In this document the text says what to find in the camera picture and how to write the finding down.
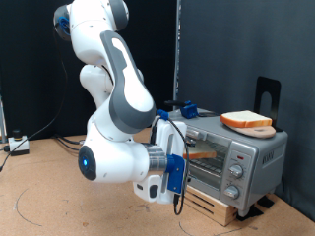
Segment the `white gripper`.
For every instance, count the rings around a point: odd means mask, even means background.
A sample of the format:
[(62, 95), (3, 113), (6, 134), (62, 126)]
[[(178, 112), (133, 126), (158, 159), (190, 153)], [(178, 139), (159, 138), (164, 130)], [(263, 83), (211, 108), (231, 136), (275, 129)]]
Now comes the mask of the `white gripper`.
[(179, 121), (157, 122), (156, 137), (153, 144), (145, 144), (149, 153), (149, 172), (144, 180), (134, 182), (134, 193), (147, 202), (172, 204), (174, 197), (182, 193), (185, 160), (183, 158), (185, 141), (194, 147), (196, 141), (185, 139), (187, 126)]

